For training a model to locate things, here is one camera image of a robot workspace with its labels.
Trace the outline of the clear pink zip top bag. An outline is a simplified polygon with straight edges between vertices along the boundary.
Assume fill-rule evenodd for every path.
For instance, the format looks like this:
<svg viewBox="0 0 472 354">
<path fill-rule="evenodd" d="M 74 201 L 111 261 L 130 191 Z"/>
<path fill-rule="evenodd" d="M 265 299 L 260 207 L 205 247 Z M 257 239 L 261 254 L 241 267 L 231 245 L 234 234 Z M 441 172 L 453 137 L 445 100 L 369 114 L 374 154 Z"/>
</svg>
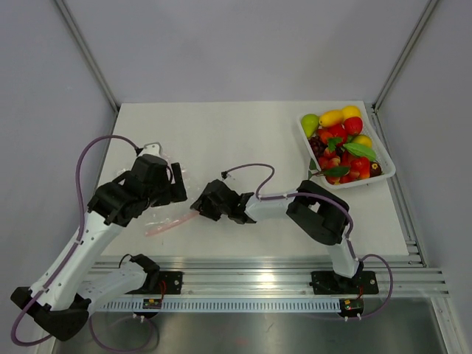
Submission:
<svg viewBox="0 0 472 354">
<path fill-rule="evenodd" d="M 181 163 L 181 174 L 187 194 L 187 200 L 171 203 L 167 206 L 155 206 L 145 210 L 137 219 L 133 219 L 126 227 L 127 232 L 138 236 L 153 237 L 167 232 L 194 217 L 190 205 L 201 192 L 201 185 L 194 173 Z"/>
</svg>

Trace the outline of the red strawberry with leaves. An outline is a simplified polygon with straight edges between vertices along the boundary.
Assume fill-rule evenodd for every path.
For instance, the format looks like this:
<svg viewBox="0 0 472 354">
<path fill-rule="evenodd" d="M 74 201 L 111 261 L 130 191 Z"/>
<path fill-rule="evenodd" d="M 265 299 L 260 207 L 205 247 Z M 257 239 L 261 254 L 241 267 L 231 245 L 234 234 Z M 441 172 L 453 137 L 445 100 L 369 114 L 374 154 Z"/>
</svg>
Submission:
<svg viewBox="0 0 472 354">
<path fill-rule="evenodd" d="M 327 138 L 327 146 L 330 150 L 342 147 L 347 142 L 347 132 L 342 124 L 337 124 L 327 129 L 330 134 Z"/>
</svg>

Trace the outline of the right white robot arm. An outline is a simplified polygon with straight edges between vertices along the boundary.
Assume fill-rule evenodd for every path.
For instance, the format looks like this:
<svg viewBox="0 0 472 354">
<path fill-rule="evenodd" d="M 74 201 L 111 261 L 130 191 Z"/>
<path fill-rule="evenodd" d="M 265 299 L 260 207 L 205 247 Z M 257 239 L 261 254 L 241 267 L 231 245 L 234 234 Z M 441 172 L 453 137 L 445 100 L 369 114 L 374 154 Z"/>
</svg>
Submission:
<svg viewBox="0 0 472 354">
<path fill-rule="evenodd" d="M 285 194 L 258 196 L 254 192 L 238 194 L 223 181 L 214 180 L 190 209 L 213 221 L 225 215 L 240 225 L 288 218 L 309 238 L 327 247 L 339 290 L 351 292 L 361 285 L 364 264 L 350 241 L 354 223 L 349 206 L 312 181 L 304 180 Z"/>
</svg>

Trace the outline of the white plastic fruit basket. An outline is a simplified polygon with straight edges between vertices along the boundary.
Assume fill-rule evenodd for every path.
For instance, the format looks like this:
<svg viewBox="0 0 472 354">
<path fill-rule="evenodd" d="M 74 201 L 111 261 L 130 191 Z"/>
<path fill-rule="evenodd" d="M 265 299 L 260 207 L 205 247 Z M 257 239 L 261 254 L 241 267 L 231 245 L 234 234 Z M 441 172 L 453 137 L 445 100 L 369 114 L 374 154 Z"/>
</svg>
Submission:
<svg viewBox="0 0 472 354">
<path fill-rule="evenodd" d="M 382 168 L 382 174 L 380 176 L 376 177 L 370 177 L 368 179 L 364 180 L 355 180 L 351 178 L 350 172 L 341 178 L 333 178 L 333 177 L 328 177 L 325 178 L 324 176 L 314 176 L 316 181 L 319 181 L 326 185 L 328 188 L 332 190 L 340 190 L 340 189 L 347 189 L 347 188 L 352 188 L 352 187 L 360 187 L 361 185 L 367 185 L 375 182 L 380 182 L 384 181 L 390 177 L 392 177 L 395 174 L 395 165 L 390 158 L 389 154 L 386 151 L 386 148 L 384 147 L 383 143 L 380 141 L 377 133 L 375 132 L 375 129 L 373 128 L 372 124 L 369 121 L 368 115 L 367 115 L 367 110 L 364 106 L 363 103 L 361 102 L 356 102 L 356 101 L 347 101 L 345 103 L 328 103 L 328 105 L 323 106 L 323 108 L 318 108 L 315 110 L 313 114 L 316 114 L 318 117 L 320 117 L 323 113 L 327 111 L 332 111 L 332 110 L 342 110 L 343 107 L 348 106 L 348 105 L 355 105 L 357 106 L 360 111 L 361 111 L 361 119 L 363 121 L 364 127 L 363 130 L 360 134 L 367 135 L 371 138 L 372 140 L 372 149 L 375 151 L 377 155 L 377 160 L 374 162 L 377 162 L 381 165 Z M 318 159 L 315 158 L 309 142 L 308 138 L 305 136 L 305 133 L 302 129 L 301 126 L 301 118 L 299 117 L 296 121 L 297 126 L 299 128 L 299 132 L 301 134 L 302 140 L 305 144 L 305 147 L 309 153 L 310 156 L 310 161 L 315 160 L 318 161 L 320 158 L 335 158 L 337 157 L 340 159 L 340 165 L 345 165 L 351 168 L 350 162 L 353 159 L 357 159 L 359 157 L 352 155 L 348 151 L 346 151 L 343 146 L 342 147 L 337 147 L 335 150 L 330 150 L 328 146 L 326 147 L 324 151 L 324 155 Z M 327 138 L 329 137 L 329 133 L 327 131 L 328 128 L 323 128 L 322 126 L 319 125 L 317 131 L 313 136 L 319 136 L 321 140 L 327 145 Z M 350 143 L 351 140 L 355 136 L 347 135 L 347 142 Z"/>
</svg>

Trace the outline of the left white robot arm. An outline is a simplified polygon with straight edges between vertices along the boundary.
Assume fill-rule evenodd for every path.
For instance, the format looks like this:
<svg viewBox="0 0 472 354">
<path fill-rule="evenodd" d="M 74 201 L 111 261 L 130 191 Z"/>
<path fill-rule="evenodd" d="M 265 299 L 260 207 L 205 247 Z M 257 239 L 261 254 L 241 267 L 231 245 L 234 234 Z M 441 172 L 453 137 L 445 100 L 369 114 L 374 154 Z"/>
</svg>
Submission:
<svg viewBox="0 0 472 354">
<path fill-rule="evenodd" d="M 11 300 L 49 336 L 74 337 L 103 305 L 127 293 L 151 294 L 163 289 L 160 267 L 138 254 L 96 281 L 84 284 L 95 260 L 132 219 L 150 207 L 186 201 L 181 166 L 142 154 L 130 170 L 100 186 L 80 219 L 76 234 L 37 282 L 17 287 Z"/>
</svg>

